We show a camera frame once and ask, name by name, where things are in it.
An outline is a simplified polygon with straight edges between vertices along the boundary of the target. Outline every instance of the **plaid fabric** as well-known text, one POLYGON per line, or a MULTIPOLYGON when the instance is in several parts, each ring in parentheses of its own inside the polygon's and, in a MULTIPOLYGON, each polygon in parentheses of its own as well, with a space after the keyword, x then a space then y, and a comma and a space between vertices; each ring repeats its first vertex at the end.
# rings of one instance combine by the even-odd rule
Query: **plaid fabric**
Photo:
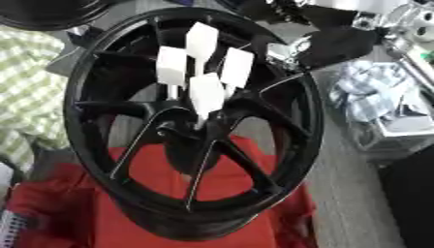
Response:
POLYGON ((24 172, 34 164, 31 142, 68 146, 62 116, 67 80, 45 71, 63 46, 44 33, 0 26, 0 154, 24 172))
POLYGON ((345 109, 347 118, 359 122, 429 114, 417 83, 396 63, 360 60, 347 64, 329 99, 345 109))

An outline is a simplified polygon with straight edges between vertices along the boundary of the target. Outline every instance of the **black wheel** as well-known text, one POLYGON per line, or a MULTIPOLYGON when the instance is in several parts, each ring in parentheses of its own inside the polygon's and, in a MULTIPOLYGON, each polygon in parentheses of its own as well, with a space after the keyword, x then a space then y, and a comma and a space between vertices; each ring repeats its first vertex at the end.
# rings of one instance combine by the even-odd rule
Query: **black wheel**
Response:
POLYGON ((2 0, 0 23, 31 31, 64 30, 102 16, 108 0, 2 0))
POLYGON ((200 131, 193 128, 197 117, 187 96, 165 101, 166 92, 160 87, 157 101, 131 101, 137 92, 156 84, 158 47, 184 47, 184 36, 196 21, 220 30, 218 49, 205 68, 209 72, 220 72, 229 47, 256 52, 252 41, 257 36, 282 42, 254 22, 214 10, 176 8, 138 15, 111 28, 83 54, 65 100, 70 142, 89 173, 132 221, 150 232, 182 240, 232 233, 282 201, 311 169, 323 135, 323 110, 312 77, 288 75, 267 64, 263 56, 256 56, 248 86, 213 112, 200 131), (107 130, 118 114, 133 116, 142 126, 114 161, 107 150, 107 130), (271 174, 229 138, 249 116, 273 127, 277 161, 271 174), (139 149, 154 142, 165 146, 174 170, 189 175, 181 199, 159 194, 129 173, 139 149), (225 199, 199 201, 196 193, 203 176, 219 166, 216 162, 223 155, 244 169, 252 187, 225 199))

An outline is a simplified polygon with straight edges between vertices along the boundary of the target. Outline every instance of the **white cube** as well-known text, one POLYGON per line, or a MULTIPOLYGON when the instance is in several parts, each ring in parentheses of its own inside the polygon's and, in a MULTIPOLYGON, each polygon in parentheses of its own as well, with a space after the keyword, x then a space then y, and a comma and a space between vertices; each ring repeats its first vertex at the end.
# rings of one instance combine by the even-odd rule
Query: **white cube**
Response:
POLYGON ((185 49, 161 46, 157 58, 157 79, 159 83, 185 86, 187 52, 185 49))
POLYGON ((208 61, 217 47, 219 30, 196 22, 186 36, 187 54, 200 61, 208 61))
POLYGON ((190 78, 190 99, 199 116, 222 108, 225 90, 215 73, 190 78))
POLYGON ((225 84, 244 88, 249 79, 255 55, 252 52, 230 47, 226 54, 220 80, 225 84))

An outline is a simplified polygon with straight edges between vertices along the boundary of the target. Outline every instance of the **metal bracket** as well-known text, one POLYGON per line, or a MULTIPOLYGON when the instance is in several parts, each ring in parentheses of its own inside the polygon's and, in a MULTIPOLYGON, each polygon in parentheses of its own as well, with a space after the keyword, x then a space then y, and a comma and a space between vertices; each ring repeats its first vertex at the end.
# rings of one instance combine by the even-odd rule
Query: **metal bracket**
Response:
POLYGON ((266 61, 287 71, 298 71, 297 56, 311 46, 310 36, 297 39, 290 45, 271 43, 266 50, 266 61))

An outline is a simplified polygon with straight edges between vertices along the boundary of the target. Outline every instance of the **red cloth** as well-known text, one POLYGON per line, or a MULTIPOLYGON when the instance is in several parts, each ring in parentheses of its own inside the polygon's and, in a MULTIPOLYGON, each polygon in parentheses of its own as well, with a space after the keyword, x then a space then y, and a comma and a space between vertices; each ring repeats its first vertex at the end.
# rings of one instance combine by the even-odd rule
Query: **red cloth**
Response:
MULTIPOLYGON (((248 139, 235 142, 249 153, 265 171, 271 171, 273 156, 263 155, 248 139)), ((111 150, 114 157, 123 148, 111 150)), ((143 148, 130 169, 135 180, 173 197, 182 197, 186 182, 166 161, 161 145, 143 148)), ((228 158, 206 174, 199 200, 215 200, 239 193, 251 186, 245 172, 228 158)), ((62 164, 49 180, 25 182, 14 191, 8 209, 33 216, 42 223, 24 232, 17 246, 25 248, 312 248, 314 237, 303 236, 314 209, 304 185, 285 201, 265 211, 241 230, 216 240, 174 241, 156 236, 136 226, 113 204, 109 196, 79 166, 62 164)))

